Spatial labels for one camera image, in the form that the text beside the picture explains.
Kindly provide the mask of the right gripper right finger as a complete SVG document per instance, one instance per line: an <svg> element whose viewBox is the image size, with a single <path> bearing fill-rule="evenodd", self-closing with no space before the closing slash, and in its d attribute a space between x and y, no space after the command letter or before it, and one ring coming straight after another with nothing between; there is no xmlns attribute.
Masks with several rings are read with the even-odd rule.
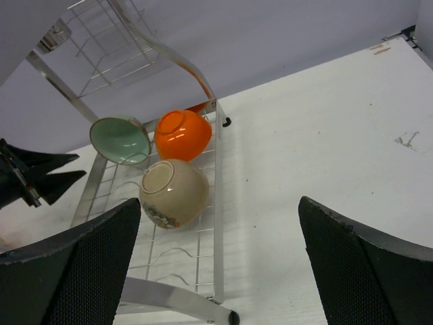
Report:
<svg viewBox="0 0 433 325"><path fill-rule="evenodd" d="M303 196L298 215L328 324L431 324L432 249Z"/></svg>

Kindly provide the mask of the green bowl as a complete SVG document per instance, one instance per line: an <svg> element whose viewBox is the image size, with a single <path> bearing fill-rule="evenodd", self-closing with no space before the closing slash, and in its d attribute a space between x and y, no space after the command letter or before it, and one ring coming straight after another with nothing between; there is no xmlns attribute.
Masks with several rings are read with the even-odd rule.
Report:
<svg viewBox="0 0 433 325"><path fill-rule="evenodd" d="M90 127L89 139L98 154L118 165L138 165L151 151L146 128L129 115L98 119Z"/></svg>

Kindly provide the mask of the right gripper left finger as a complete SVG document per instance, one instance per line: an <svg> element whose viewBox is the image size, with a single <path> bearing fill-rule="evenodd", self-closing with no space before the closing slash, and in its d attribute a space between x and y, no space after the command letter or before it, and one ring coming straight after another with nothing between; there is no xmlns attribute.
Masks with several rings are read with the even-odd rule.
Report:
<svg viewBox="0 0 433 325"><path fill-rule="evenodd" d="M112 324L141 219L129 199L1 254L2 324Z"/></svg>

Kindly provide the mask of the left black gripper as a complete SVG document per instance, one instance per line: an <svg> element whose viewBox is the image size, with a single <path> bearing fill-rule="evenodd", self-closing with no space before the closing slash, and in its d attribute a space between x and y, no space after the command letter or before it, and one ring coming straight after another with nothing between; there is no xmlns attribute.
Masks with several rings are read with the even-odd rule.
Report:
<svg viewBox="0 0 433 325"><path fill-rule="evenodd" d="M40 199L54 204L87 172L45 173L29 167L57 169L79 158L78 154L51 154L20 149L1 139L1 208L22 199L30 207Z"/></svg>

